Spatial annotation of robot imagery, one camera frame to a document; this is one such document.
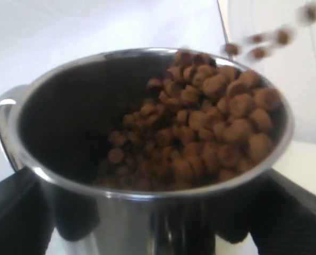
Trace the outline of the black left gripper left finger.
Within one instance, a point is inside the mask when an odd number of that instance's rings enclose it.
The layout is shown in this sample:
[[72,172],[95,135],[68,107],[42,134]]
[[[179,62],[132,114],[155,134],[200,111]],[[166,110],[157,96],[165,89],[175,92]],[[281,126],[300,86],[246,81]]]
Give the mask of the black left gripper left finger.
[[57,202],[53,185],[26,167],[0,181],[0,254],[45,254]]

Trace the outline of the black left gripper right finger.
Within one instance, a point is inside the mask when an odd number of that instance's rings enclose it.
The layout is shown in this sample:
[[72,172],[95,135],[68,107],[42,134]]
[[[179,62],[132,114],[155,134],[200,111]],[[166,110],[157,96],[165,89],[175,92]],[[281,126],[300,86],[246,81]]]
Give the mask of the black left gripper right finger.
[[236,244],[251,235],[259,254],[316,254],[316,195],[271,170],[236,202],[217,225],[225,241]]

